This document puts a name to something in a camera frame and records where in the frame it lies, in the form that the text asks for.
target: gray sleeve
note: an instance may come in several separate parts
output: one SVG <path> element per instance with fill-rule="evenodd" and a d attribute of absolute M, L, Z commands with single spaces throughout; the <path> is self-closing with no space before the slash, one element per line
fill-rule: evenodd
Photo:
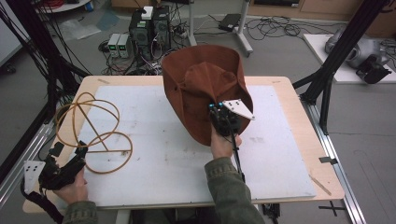
<path fill-rule="evenodd" d="M 96 204 L 93 202 L 71 203 L 67 206 L 63 224 L 97 224 Z"/>
<path fill-rule="evenodd" d="M 207 185 L 221 223 L 264 223 L 251 203 L 250 190 L 236 171 L 230 158 L 219 158 L 205 166 Z"/>

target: bracket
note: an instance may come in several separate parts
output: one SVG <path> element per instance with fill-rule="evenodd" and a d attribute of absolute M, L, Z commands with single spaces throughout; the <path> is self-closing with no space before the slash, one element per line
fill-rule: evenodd
<path fill-rule="evenodd" d="M 43 171 L 46 165 L 43 161 L 25 161 L 23 165 L 24 170 L 24 192 L 30 194 L 35 187 L 35 182 Z"/>
<path fill-rule="evenodd" d="M 241 99 L 223 101 L 223 105 L 237 115 L 240 115 L 247 119 L 255 119 L 253 114 L 250 112 L 250 110 L 248 110 L 248 108 L 245 106 L 244 102 L 242 102 Z"/>

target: black strap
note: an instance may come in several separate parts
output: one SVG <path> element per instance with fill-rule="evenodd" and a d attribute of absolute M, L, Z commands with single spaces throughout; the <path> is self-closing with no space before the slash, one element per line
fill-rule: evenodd
<path fill-rule="evenodd" d="M 64 216 L 62 216 L 62 214 L 58 211 L 55 205 L 47 198 L 46 195 L 41 195 L 34 191 L 31 192 L 30 194 L 26 194 L 24 192 L 24 178 L 22 178 L 22 182 L 21 182 L 21 193 L 27 200 L 37 204 L 42 209 L 44 209 L 44 211 L 46 211 L 56 223 L 62 224 L 62 221 L 64 220 Z"/>

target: human hand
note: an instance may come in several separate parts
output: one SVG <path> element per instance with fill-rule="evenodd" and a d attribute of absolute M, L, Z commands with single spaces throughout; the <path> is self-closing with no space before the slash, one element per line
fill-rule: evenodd
<path fill-rule="evenodd" d="M 64 186 L 53 192 L 67 204 L 88 201 L 87 181 L 84 179 L 84 168 L 82 168 L 75 178 L 73 184 Z"/>
<path fill-rule="evenodd" d="M 210 126 L 212 127 L 210 149 L 212 150 L 213 159 L 215 160 L 221 157 L 231 158 L 233 155 L 233 140 L 231 139 L 231 136 L 221 136 L 218 134 L 218 132 L 216 132 L 216 129 L 213 127 L 213 125 Z M 242 139 L 239 134 L 235 136 L 235 143 L 237 147 L 242 144 Z"/>

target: desk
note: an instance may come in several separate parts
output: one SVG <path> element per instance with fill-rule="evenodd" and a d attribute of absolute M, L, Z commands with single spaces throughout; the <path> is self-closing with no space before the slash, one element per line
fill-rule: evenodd
<path fill-rule="evenodd" d="M 334 169 L 329 163 L 321 163 L 318 158 L 326 157 L 325 152 L 316 136 L 316 133 L 309 121 L 308 116 L 300 103 L 300 100 L 286 77 L 246 77 L 246 83 L 249 86 L 272 86 L 277 94 L 279 102 L 283 108 L 286 120 L 290 125 L 291 132 L 295 142 L 300 149 L 304 159 L 306 169 L 311 177 L 313 186 L 316 191 L 315 197 L 310 198 L 292 198 L 292 199 L 259 199 L 254 203 L 281 203 L 281 202 L 300 202 L 300 201 L 320 201 L 320 200 L 341 200 L 344 198 L 344 191 L 340 182 L 335 175 Z M 162 77 L 85 77 L 77 95 L 85 91 L 96 93 L 100 86 L 161 86 Z M 76 119 L 77 130 L 80 130 L 83 119 Z M 65 141 L 73 141 L 71 129 L 71 115 L 66 116 L 64 125 L 60 132 Z M 64 166 L 68 160 L 73 148 L 65 147 L 59 157 L 60 166 Z M 49 199 L 58 202 L 56 196 L 49 192 Z M 152 204 L 139 204 L 136 206 L 111 207 L 112 209 L 137 209 L 137 208 L 154 208 L 154 207 L 178 207 L 189 206 L 188 204 L 171 204 L 154 206 Z M 29 202 L 25 202 L 23 210 L 27 213 L 42 212 L 42 210 Z"/>

